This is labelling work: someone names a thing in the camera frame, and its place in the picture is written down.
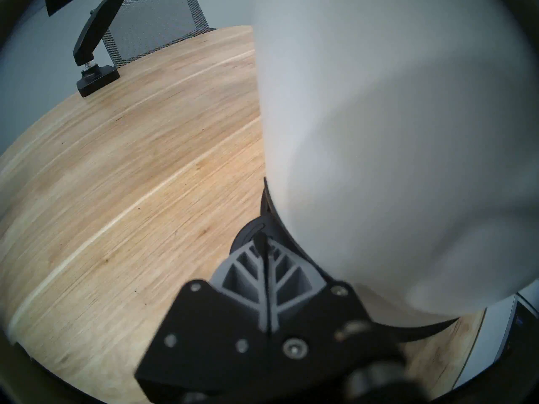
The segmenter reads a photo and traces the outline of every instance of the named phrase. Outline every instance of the gray mesh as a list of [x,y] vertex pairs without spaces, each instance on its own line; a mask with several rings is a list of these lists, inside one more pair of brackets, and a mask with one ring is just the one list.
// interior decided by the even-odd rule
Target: gray mesh
[[326,285],[309,262],[271,239],[268,242],[268,297],[264,262],[252,241],[232,253],[210,280],[215,289],[244,306],[245,315],[264,332],[268,310],[271,329],[276,331]]
[[103,42],[120,67],[210,30],[197,0],[125,0]]

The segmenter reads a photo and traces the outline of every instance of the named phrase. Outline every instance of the black mount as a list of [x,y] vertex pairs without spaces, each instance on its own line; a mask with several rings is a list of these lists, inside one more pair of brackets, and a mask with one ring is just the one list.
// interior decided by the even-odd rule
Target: black mount
[[[48,15],[53,15],[60,8],[73,0],[45,0]],[[73,57],[77,66],[85,66],[82,70],[82,79],[77,82],[77,89],[83,97],[90,95],[105,85],[115,81],[120,77],[118,70],[114,66],[104,66],[92,64],[94,50],[99,41],[110,27],[112,20],[118,13],[123,0],[103,0],[90,12],[90,18],[81,31],[75,48]]]

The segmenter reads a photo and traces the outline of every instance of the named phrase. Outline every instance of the white cylindrical object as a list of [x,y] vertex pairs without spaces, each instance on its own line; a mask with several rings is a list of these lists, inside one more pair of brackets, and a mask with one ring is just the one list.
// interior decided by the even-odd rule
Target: white cylindrical object
[[372,318],[422,326],[539,275],[539,70],[500,0],[257,0],[266,176]]

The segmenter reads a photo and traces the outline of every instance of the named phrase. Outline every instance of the wooden table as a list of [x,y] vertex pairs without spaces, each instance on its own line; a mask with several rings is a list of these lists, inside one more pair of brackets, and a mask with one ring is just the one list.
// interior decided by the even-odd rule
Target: wooden table
[[[120,75],[67,98],[0,158],[0,311],[11,341],[68,383],[143,403],[133,373],[176,293],[208,279],[258,215],[251,28],[180,42]],[[454,384],[482,315],[404,346],[431,394]]]

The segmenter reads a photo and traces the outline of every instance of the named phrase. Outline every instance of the white wall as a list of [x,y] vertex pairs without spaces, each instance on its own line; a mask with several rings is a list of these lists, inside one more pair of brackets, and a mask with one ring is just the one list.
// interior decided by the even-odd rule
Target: white wall
[[210,27],[252,24],[253,0],[198,0]]

